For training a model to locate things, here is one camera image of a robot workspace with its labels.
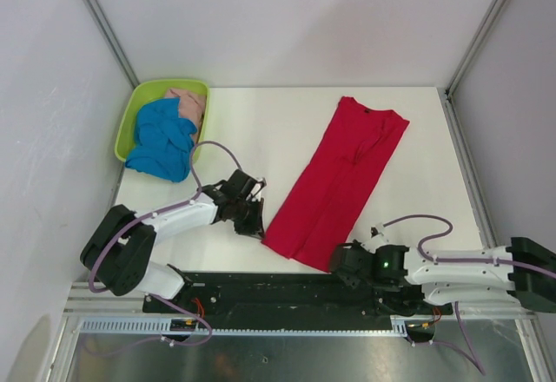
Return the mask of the red t shirt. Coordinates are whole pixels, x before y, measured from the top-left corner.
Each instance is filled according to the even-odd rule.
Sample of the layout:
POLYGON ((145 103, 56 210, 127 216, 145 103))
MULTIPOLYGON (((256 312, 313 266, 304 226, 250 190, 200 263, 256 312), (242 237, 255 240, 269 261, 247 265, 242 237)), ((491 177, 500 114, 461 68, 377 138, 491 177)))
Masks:
POLYGON ((343 96, 263 244, 322 272, 346 242, 410 122, 343 96))

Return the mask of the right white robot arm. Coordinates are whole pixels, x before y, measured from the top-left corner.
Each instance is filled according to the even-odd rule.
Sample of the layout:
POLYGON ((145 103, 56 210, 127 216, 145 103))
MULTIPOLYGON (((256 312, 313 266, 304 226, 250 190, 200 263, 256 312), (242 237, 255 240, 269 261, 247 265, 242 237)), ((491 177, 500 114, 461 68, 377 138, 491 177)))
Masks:
POLYGON ((369 251, 354 241, 334 250, 329 270, 350 288, 370 290, 377 310, 389 314, 412 316, 458 302, 555 311, 555 254, 525 237, 507 247, 435 254, 402 245, 369 251))

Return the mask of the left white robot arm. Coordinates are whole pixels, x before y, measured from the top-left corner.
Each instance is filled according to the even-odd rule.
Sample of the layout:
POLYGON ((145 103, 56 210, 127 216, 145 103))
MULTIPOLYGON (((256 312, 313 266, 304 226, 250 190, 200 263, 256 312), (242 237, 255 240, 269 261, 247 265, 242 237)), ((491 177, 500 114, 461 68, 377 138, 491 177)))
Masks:
POLYGON ((185 201, 139 214, 124 205, 112 207, 80 254, 90 278, 103 284, 95 293, 123 296, 133 291, 161 297, 171 311, 186 310, 192 292, 174 267, 151 259, 153 248, 190 229, 231 221, 237 234, 264 236, 260 192, 266 181, 240 169, 227 179, 199 187, 185 201))

